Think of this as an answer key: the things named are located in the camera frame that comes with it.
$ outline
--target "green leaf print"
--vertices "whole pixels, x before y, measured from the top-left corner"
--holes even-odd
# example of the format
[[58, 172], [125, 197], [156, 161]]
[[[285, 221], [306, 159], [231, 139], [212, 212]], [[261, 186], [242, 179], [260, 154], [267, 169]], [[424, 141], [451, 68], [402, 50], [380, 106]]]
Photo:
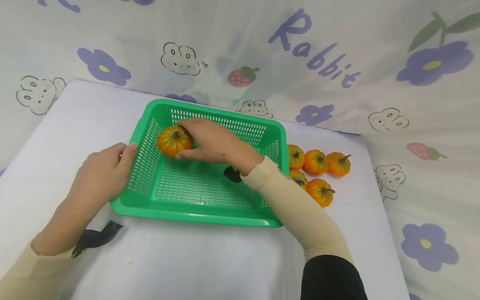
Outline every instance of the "green leaf print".
[[420, 45], [431, 39], [438, 32], [438, 30], [442, 28], [442, 25], [444, 25], [444, 23], [440, 19], [435, 19], [428, 23], [413, 38], [413, 41], [408, 48], [408, 51], [412, 52]]
[[474, 13], [470, 16], [466, 16], [460, 21], [454, 23], [451, 26], [447, 27], [448, 33], [462, 33], [467, 32], [473, 29], [480, 27], [480, 13]]

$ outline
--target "orange pumpkin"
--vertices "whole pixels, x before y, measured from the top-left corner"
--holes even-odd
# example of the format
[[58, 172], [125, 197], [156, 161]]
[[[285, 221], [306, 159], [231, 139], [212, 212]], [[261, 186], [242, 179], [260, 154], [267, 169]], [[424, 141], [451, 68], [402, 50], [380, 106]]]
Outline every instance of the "orange pumpkin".
[[303, 150], [297, 145], [288, 145], [288, 167], [290, 170], [299, 170], [304, 163]]
[[327, 155], [328, 172], [340, 177], [347, 175], [350, 172], [350, 161], [348, 160], [350, 156], [340, 152], [332, 152]]
[[298, 185], [301, 186], [304, 190], [307, 190], [308, 180], [305, 177], [305, 174], [298, 170], [290, 170], [290, 178], [296, 183], [298, 183]]
[[333, 194], [330, 184], [322, 179], [313, 179], [307, 184], [307, 193], [320, 204], [321, 207], [329, 206], [333, 201]]
[[156, 146], [166, 156], [175, 157], [182, 150], [193, 149], [193, 137], [179, 125], [168, 126], [156, 137]]
[[320, 150], [310, 150], [305, 153], [305, 164], [303, 165], [305, 171], [320, 175], [328, 170], [328, 161], [325, 154]]

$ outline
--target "green plastic basket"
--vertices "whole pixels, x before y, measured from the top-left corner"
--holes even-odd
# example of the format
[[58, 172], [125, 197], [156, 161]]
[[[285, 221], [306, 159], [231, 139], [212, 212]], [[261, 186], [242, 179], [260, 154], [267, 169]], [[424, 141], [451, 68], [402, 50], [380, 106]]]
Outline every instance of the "green plastic basket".
[[199, 117], [232, 130], [288, 174], [285, 129], [274, 120], [196, 104], [157, 99], [138, 121], [138, 144], [130, 180], [110, 204], [120, 215], [216, 224], [279, 227], [282, 223], [261, 195], [223, 175], [226, 164], [177, 161], [156, 146], [157, 135], [178, 121]]

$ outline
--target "beige arm sleeve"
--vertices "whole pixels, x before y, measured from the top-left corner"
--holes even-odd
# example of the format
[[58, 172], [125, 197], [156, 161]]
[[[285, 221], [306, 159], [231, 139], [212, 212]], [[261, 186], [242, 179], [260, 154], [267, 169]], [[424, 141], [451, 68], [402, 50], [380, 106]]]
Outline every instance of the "beige arm sleeve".
[[353, 264], [347, 242], [337, 224], [296, 182], [286, 177], [265, 156], [242, 180], [257, 190], [274, 213], [299, 241], [306, 262], [319, 255], [335, 255]]
[[0, 280], [2, 300], [56, 300], [70, 271], [81, 260], [71, 258], [73, 248], [55, 256], [41, 256], [28, 243]]

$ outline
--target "person's left hand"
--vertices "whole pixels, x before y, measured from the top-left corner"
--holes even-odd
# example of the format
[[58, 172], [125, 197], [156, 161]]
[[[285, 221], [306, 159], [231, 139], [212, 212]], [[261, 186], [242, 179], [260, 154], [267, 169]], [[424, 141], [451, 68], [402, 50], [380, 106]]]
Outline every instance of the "person's left hand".
[[115, 144], [88, 156], [78, 169], [66, 201], [97, 212], [117, 197], [128, 182], [137, 144]]

